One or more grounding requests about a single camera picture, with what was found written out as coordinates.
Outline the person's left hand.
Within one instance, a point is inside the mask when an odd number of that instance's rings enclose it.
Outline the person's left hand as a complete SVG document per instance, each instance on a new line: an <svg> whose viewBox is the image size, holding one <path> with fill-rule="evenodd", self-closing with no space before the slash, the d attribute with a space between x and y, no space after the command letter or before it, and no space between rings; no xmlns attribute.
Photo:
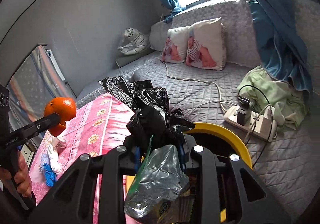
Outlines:
<svg viewBox="0 0 320 224"><path fill-rule="evenodd" d="M32 193L32 181L28 173L28 166L25 162L24 156L18 151L18 167L19 170L14 176L14 181L17 184L17 192L20 193L23 197L31 197ZM11 182L11 173L1 167L1 182L5 188L12 189Z"/></svg>

